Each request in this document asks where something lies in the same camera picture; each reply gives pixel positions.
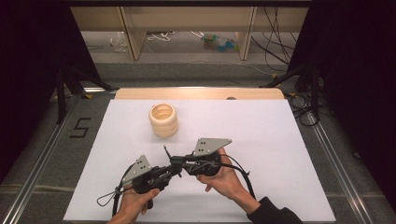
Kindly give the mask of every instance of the floor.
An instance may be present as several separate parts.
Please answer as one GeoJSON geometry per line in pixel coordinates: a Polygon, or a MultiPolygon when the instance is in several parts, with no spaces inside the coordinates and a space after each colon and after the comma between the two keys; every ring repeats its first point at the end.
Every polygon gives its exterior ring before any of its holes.
{"type": "MultiPolygon", "coordinates": [[[[234,39],[232,33],[211,34],[234,39]]],[[[254,33],[253,37],[276,57],[286,61],[288,56],[281,47],[269,43],[264,35],[270,36],[254,33]]],[[[155,37],[147,40],[139,60],[132,62],[128,52],[120,52],[122,49],[110,45],[118,38],[117,33],[83,32],[83,37],[102,80],[117,87],[257,87],[271,82],[276,76],[282,76],[287,69],[284,63],[269,53],[265,54],[254,42],[250,44],[247,60],[241,61],[235,49],[219,51],[214,46],[206,46],[193,33],[177,32],[168,34],[166,37],[169,39],[161,37],[167,41],[155,37]]],[[[291,48],[295,45],[294,38],[298,38],[298,34],[281,34],[282,44],[291,48]]],[[[285,49],[291,56],[292,49],[285,49]]],[[[296,77],[292,77],[278,88],[285,94],[295,93],[295,81],[296,77]]],[[[87,88],[96,87],[86,82],[83,85],[87,88]]],[[[23,213],[16,219],[19,223],[65,223],[64,212],[114,92],[91,92],[87,97],[67,95],[67,122],[63,127],[56,125],[57,102],[54,94],[31,143],[0,185],[1,220],[6,217],[7,210],[29,179],[41,154],[48,149],[49,158],[44,162],[29,200],[20,208],[23,213]],[[77,124],[89,127],[88,131],[84,133],[76,129],[77,124]]],[[[298,109],[304,99],[309,101],[309,94],[302,93],[290,98],[291,108],[298,109]]],[[[324,106],[319,111],[318,125],[305,125],[312,122],[309,114],[296,122],[336,216],[336,223],[396,223],[394,211],[362,161],[353,154],[354,148],[337,117],[326,106],[325,97],[320,98],[320,103],[324,106]],[[358,201],[362,202],[361,205],[353,204],[358,201]]]]}

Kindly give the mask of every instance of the gray floor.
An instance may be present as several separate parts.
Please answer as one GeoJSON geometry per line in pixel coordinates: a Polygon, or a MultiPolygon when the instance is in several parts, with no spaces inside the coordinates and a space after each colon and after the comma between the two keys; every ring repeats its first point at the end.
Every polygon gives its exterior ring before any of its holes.
{"type": "MultiPolygon", "coordinates": [[[[170,41],[147,41],[138,61],[132,62],[128,53],[115,52],[109,45],[115,33],[83,33],[92,53],[96,67],[104,82],[117,87],[158,86],[215,86],[215,87],[257,87],[272,80],[272,74],[283,75],[287,66],[272,56],[265,58],[262,49],[253,42],[246,61],[239,60],[237,51],[229,49],[219,52],[205,46],[203,41],[189,32],[169,35],[170,41]]],[[[220,35],[234,39],[231,33],[220,35]]],[[[253,35],[264,46],[262,34],[253,35]]],[[[282,42],[293,47],[290,34],[282,34],[282,42]]],[[[280,47],[269,44],[269,50],[285,59],[280,47]]],[[[294,92],[291,78],[279,86],[285,93],[294,92]]],[[[83,83],[85,87],[95,87],[83,83]]],[[[100,127],[103,115],[114,93],[96,93],[87,98],[73,96],[68,99],[70,117],[64,126],[58,145],[54,149],[35,191],[20,218],[20,223],[64,223],[65,209],[72,197],[74,187],[87,160],[92,143],[100,127]],[[75,130],[88,127],[85,137],[75,130]]],[[[378,185],[374,182],[364,164],[352,155],[353,146],[342,127],[328,107],[320,109],[320,125],[328,135],[334,150],[344,165],[348,176],[363,200],[373,223],[396,223],[396,215],[389,206],[378,185]]],[[[49,102],[48,111],[41,120],[29,146],[22,152],[7,178],[0,186],[0,219],[3,220],[21,186],[28,178],[35,162],[55,129],[57,103],[55,96],[49,102]]],[[[302,137],[318,173],[320,183],[335,213],[336,223],[359,223],[352,211],[347,196],[329,163],[323,145],[315,135],[313,127],[304,126],[299,120],[302,137]]]]}

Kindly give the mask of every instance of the human hand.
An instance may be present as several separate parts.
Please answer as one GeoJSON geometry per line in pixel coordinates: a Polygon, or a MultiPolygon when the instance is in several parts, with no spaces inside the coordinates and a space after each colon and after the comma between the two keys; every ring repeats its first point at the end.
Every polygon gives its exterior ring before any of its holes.
{"type": "Polygon", "coordinates": [[[108,222],[109,224],[127,223],[134,224],[139,213],[145,215],[148,210],[149,200],[155,198],[159,193],[159,189],[138,194],[132,188],[132,185],[124,187],[126,190],[122,193],[122,201],[120,211],[108,222]]]}
{"type": "MultiPolygon", "coordinates": [[[[226,155],[225,149],[219,149],[220,155],[226,155]]],[[[221,162],[232,165],[230,159],[226,156],[221,156],[221,162]]],[[[213,176],[198,175],[197,179],[206,184],[205,191],[208,192],[212,188],[221,195],[234,200],[234,196],[241,191],[246,191],[239,181],[238,176],[233,168],[222,166],[219,172],[213,176]]]]}
{"type": "MultiPolygon", "coordinates": [[[[219,149],[219,154],[226,155],[225,149],[219,149]]],[[[221,162],[233,164],[226,156],[221,156],[221,162]]],[[[215,189],[221,195],[235,201],[247,214],[251,214],[260,206],[260,203],[242,186],[233,168],[222,166],[216,175],[198,175],[197,179],[206,184],[206,192],[215,189]]]]}

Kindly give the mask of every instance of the white table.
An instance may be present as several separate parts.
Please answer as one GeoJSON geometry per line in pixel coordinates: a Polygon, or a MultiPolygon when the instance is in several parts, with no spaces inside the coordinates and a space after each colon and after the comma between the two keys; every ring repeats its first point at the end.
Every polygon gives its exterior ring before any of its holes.
{"type": "MultiPolygon", "coordinates": [[[[111,101],[64,220],[110,220],[112,204],[101,207],[96,199],[114,190],[129,165],[141,154],[152,166],[169,165],[164,144],[172,155],[184,156],[199,137],[233,140],[227,153],[251,172],[258,199],[268,196],[304,222],[335,221],[286,100],[111,101]],[[179,131],[167,139],[150,129],[149,109],[159,103],[177,109],[179,131]]],[[[236,204],[214,190],[206,193],[205,186],[185,172],[171,179],[153,209],[138,220],[249,223],[236,204]]]]}

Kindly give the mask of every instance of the metal bracket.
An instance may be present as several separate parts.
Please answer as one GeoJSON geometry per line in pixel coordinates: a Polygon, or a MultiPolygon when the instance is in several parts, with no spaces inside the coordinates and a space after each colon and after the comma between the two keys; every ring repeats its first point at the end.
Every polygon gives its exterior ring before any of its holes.
{"type": "Polygon", "coordinates": [[[140,158],[134,163],[131,170],[122,179],[122,186],[132,184],[132,180],[146,174],[151,171],[151,166],[145,155],[141,155],[140,158]]]}
{"type": "Polygon", "coordinates": [[[194,156],[206,156],[232,142],[228,138],[200,138],[195,146],[194,156]]]}

